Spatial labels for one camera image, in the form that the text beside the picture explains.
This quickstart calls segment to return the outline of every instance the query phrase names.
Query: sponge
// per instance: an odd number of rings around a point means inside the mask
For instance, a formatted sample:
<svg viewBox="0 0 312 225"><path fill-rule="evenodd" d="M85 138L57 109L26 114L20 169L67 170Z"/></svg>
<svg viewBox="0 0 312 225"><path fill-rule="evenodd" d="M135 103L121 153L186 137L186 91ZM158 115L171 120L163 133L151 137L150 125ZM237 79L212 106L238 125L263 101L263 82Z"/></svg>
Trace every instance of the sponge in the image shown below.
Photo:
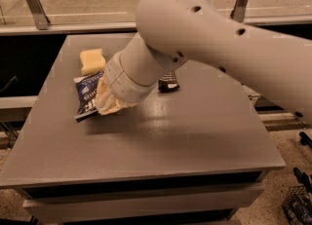
<svg viewBox="0 0 312 225"><path fill-rule="evenodd" d="M106 65L105 58L102 55L102 49L82 51L80 53L80 60L83 64L81 68L83 75L102 71Z"/></svg>

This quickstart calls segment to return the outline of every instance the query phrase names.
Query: concrete floor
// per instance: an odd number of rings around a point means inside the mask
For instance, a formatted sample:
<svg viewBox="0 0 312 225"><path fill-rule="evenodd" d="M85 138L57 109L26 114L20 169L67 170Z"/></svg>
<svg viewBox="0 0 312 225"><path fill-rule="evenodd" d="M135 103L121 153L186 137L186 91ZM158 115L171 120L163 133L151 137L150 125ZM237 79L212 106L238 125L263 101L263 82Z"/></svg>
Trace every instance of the concrete floor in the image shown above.
<svg viewBox="0 0 312 225"><path fill-rule="evenodd" d="M299 142L299 132L305 131L312 136L312 129L303 126L291 114L260 114L260 118L287 166L271 171L264 179L266 187L263 194L250 207L239 209L233 219L241 220L243 225L284 225L288 221L281 205L289 188L298 186L293 168L312 173L312 150ZM0 150L0 171L10 153L10 150ZM13 190L0 191L0 218L29 220L30 216L21 206L19 194Z"/></svg>

